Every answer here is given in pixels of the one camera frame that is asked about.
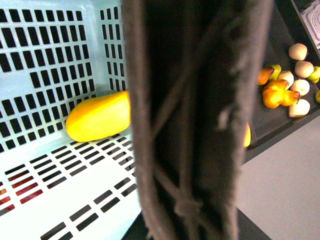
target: small toy fruit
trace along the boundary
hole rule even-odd
[[[245,127],[243,146],[245,148],[248,147],[250,145],[250,142],[251,142],[251,131],[250,131],[250,126],[247,123]]]
[[[313,71],[313,73],[311,73],[310,76],[308,76],[308,79],[313,84],[316,84],[317,82],[319,82],[319,79],[320,79],[320,67],[319,66],[314,66],[314,71]]]
[[[283,101],[281,106],[291,106],[300,98],[300,92],[286,90],[283,93]]]
[[[289,117],[299,118],[305,116],[310,110],[310,103],[305,99],[300,99],[289,107]]]
[[[281,80],[281,79],[288,81],[288,86],[286,86],[285,90],[288,90],[291,87],[291,85],[294,83],[294,80],[295,80],[294,75],[290,71],[280,72],[277,80]]]
[[[299,79],[293,82],[291,88],[292,91],[298,91],[300,96],[306,95],[310,90],[310,84],[307,80]]]
[[[314,66],[309,61],[298,61],[295,64],[294,68],[295,74],[297,74],[299,77],[303,79],[309,77],[314,72],[314,70]]]
[[[66,132],[77,142],[103,139],[130,125],[130,99],[127,91],[87,99],[66,119]]]
[[[301,43],[296,43],[289,48],[290,58],[298,61],[303,61],[306,59],[308,49],[305,45]]]

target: black tray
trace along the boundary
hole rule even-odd
[[[318,50],[311,39],[294,2],[276,0],[270,23],[264,65],[279,64],[282,70],[291,71],[294,79],[298,79],[294,74],[296,61],[289,57],[288,50],[295,43],[305,44],[308,48],[306,61],[320,66]],[[275,109],[265,107],[262,101],[263,86],[258,88],[252,121],[249,123],[251,145],[247,149],[245,163],[320,115],[320,104],[315,100],[317,86],[309,83],[310,91],[301,98],[310,103],[310,112],[300,118],[290,118],[288,115],[289,107],[279,106]]]

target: plastic fruit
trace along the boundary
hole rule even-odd
[[[245,127],[243,146],[245,148],[248,147],[250,145],[250,142],[251,142],[251,131],[250,131],[250,126],[247,123]]]
[[[300,96],[306,95],[310,90],[310,84],[307,80],[299,79],[293,82],[291,88],[292,91],[298,91]]]
[[[127,91],[87,99],[67,117],[66,132],[77,142],[103,139],[125,130],[131,122]]]
[[[286,90],[288,90],[291,87],[291,85],[294,83],[294,80],[295,80],[294,75],[290,71],[280,72],[277,80],[281,80],[281,79],[288,81],[288,86],[286,86]]]
[[[310,76],[308,76],[308,79],[313,84],[316,84],[317,82],[319,82],[319,79],[320,79],[320,67],[319,66],[314,66],[314,71],[313,71],[313,73],[311,73]]]
[[[315,97],[315,100],[316,100],[318,103],[320,103],[320,90],[316,91],[314,97]]]
[[[306,79],[309,77],[313,72],[315,68],[313,64],[309,61],[298,61],[295,64],[294,72],[297,74],[299,77]]]
[[[265,85],[271,75],[274,73],[274,68],[272,66],[264,67],[260,72],[258,76],[258,84],[259,85]]]
[[[283,93],[283,101],[281,106],[291,106],[296,103],[296,101],[300,98],[300,92],[298,91],[290,91],[286,90]]]
[[[289,117],[300,118],[305,116],[310,110],[310,103],[305,99],[300,99],[289,107]]]
[[[308,49],[302,43],[296,43],[289,48],[290,58],[298,61],[303,61],[306,59]]]

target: knot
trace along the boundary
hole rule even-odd
[[[178,200],[174,206],[174,212],[180,217],[188,217],[200,213],[202,202],[192,199]]]

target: yellow mango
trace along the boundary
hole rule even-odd
[[[77,142],[103,139],[129,127],[130,99],[127,91],[87,99],[66,119],[66,132]]]

